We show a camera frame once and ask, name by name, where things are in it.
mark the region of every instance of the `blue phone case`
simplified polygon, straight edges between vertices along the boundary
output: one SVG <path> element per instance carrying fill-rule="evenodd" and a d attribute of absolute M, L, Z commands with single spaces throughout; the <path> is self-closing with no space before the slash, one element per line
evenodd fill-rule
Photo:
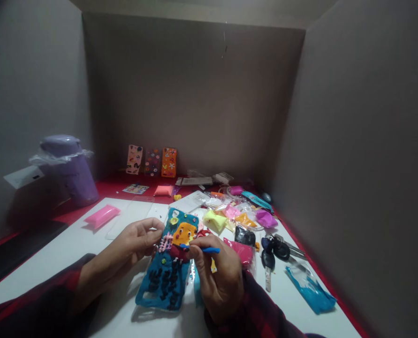
<path fill-rule="evenodd" d="M 180 245 L 196 238 L 198 223 L 197 217 L 170 208 L 159 249 L 135 298 L 137 305 L 179 310 L 190 268 L 187 249 Z"/>

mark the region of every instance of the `key fob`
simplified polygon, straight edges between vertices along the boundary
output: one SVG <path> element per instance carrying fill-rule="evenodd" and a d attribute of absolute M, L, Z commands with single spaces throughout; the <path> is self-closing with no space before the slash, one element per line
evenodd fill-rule
<path fill-rule="evenodd" d="M 274 246 L 273 246 L 273 253 L 281 261 L 288 261 L 290 257 L 290 248 L 287 244 L 282 243 L 277 240 L 275 241 Z"/>
<path fill-rule="evenodd" d="M 269 254 L 273 251 L 274 240 L 264 237 L 260 242 L 262 243 L 263 249 Z"/>
<path fill-rule="evenodd" d="M 262 264 L 264 268 L 270 268 L 271 271 L 274 270 L 274 265 L 276 261 L 274 260 L 274 255 L 272 253 L 268 253 L 267 251 L 262 251 Z"/>

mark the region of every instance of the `pink plastic package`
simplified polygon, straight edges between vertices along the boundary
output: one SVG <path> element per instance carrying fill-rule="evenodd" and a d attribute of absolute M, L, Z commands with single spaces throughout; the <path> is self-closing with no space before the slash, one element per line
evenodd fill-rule
<path fill-rule="evenodd" d="M 226 237 L 223 239 L 223 242 L 234 249 L 234 251 L 240 257 L 240 261 L 242 262 L 242 267 L 244 269 L 247 269 L 249 272 L 251 272 L 254 275 L 256 272 L 255 249 L 252 246 L 230 241 Z"/>
<path fill-rule="evenodd" d="M 231 195 L 241 195 L 243 193 L 243 188 L 239 185 L 230 187 L 229 192 L 231 193 Z"/>
<path fill-rule="evenodd" d="M 264 209 L 259 209 L 256 211 L 257 222 L 262 225 L 264 228 L 274 228 L 278 225 L 278 221 Z"/>
<path fill-rule="evenodd" d="M 227 218 L 234 218 L 240 215 L 240 211 L 230 204 L 223 210 L 223 213 Z"/>
<path fill-rule="evenodd" d="M 117 216 L 121 212 L 120 209 L 117 207 L 111 206 L 110 204 L 107 204 L 102 209 L 95 212 L 93 215 L 88 216 L 85 219 L 85 222 L 88 224 L 92 224 L 95 229 L 103 226 L 108 221 L 110 221 L 112 218 Z"/>

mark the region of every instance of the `orange phone case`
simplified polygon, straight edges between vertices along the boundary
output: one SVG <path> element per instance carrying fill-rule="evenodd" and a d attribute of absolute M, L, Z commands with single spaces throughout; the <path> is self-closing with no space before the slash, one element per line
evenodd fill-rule
<path fill-rule="evenodd" d="M 176 157 L 176 149 L 163 148 L 162 177 L 176 177 Z"/>

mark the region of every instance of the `sticker sheet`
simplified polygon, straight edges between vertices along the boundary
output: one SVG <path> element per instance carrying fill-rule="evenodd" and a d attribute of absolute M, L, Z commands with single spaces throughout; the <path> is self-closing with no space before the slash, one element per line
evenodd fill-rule
<path fill-rule="evenodd" d="M 144 160 L 144 174 L 146 176 L 158 176 L 160 174 L 162 154 L 159 148 L 151 148 L 146 152 Z"/>
<path fill-rule="evenodd" d="M 134 193 L 142 195 L 149 187 L 147 185 L 131 184 L 127 188 L 123 189 L 124 192 Z"/>
<path fill-rule="evenodd" d="M 140 285 L 136 304 L 168 311 L 179 310 L 190 269 L 187 249 L 180 245 L 189 245 L 196 238 L 198 224 L 198 217 L 170 208 L 159 249 Z"/>
<path fill-rule="evenodd" d="M 140 164 L 142 163 L 143 148 L 134 145 L 129 146 L 128 151 L 128 167 L 126 172 L 128 174 L 138 175 Z"/>
<path fill-rule="evenodd" d="M 174 148 L 163 148 L 162 176 L 176 177 L 177 150 Z"/>

